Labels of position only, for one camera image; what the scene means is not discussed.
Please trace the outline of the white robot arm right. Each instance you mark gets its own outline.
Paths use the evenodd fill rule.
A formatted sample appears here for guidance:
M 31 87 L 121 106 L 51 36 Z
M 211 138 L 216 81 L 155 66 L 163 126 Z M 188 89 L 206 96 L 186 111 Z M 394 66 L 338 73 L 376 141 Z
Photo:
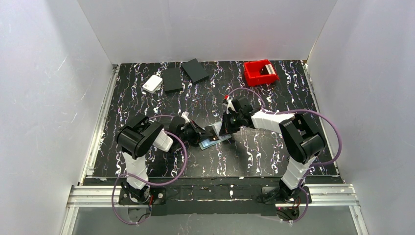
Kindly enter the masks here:
M 309 113 L 272 114 L 267 110 L 253 108 L 245 97 L 225 97 L 227 108 L 222 115 L 220 135 L 236 133 L 241 127 L 263 129 L 282 135 L 290 155 L 287 170 L 279 183 L 280 190 L 295 191 L 325 148 L 326 141 Z

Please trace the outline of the white striped credit card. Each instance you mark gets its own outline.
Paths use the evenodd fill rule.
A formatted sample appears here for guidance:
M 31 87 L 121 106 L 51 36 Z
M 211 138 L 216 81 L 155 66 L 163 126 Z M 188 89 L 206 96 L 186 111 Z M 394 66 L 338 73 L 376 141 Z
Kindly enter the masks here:
M 275 74 L 276 73 L 274 67 L 272 66 L 272 64 L 266 64 L 265 67 L 264 67 L 264 72 L 267 73 L 267 74 Z

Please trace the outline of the red plastic bin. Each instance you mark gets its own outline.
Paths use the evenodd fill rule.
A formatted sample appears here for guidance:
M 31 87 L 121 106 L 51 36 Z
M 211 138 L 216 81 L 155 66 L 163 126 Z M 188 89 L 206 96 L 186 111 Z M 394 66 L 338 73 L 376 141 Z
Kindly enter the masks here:
M 246 83 L 249 87 L 255 87 L 260 85 L 270 85 L 279 81 L 279 76 L 275 69 L 275 74 L 267 74 L 264 72 L 264 67 L 266 64 L 272 64 L 270 60 L 257 60 L 257 61 L 248 61 L 244 62 L 244 77 Z

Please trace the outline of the mint green card holder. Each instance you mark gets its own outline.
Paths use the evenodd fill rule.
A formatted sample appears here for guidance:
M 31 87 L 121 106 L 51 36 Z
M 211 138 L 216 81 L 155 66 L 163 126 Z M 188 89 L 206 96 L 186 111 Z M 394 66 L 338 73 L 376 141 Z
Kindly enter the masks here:
M 222 136 L 219 135 L 221 126 L 222 126 L 222 122 L 220 121 L 220 122 L 216 122 L 214 124 L 204 127 L 204 130 L 210 133 L 211 136 L 208 137 L 206 140 L 203 140 L 199 143 L 199 147 L 202 150 L 208 149 L 209 147 L 212 147 L 218 143 L 221 143 L 231 138 L 231 134 L 222 135 Z

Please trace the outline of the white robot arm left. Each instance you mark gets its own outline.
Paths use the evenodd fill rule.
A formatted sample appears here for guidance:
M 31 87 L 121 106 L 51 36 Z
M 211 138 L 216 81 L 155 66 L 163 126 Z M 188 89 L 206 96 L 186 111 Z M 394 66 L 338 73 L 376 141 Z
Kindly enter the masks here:
M 163 152 L 168 152 L 177 142 L 184 145 L 188 142 L 197 145 L 204 140 L 217 138 L 214 132 L 210 132 L 195 121 L 189 119 L 186 114 L 173 116 L 171 123 L 165 130 L 164 125 L 153 121 L 151 117 L 139 113 L 128 121 L 118 132 L 116 142 L 121 147 L 121 153 L 126 163 L 126 174 L 120 177 L 126 178 L 124 185 L 127 189 L 143 191 L 149 186 L 163 187 L 178 180 L 187 165 L 187 152 L 184 150 L 184 166 L 180 173 L 171 181 L 165 183 L 152 183 L 148 181 L 145 156 L 155 147 Z

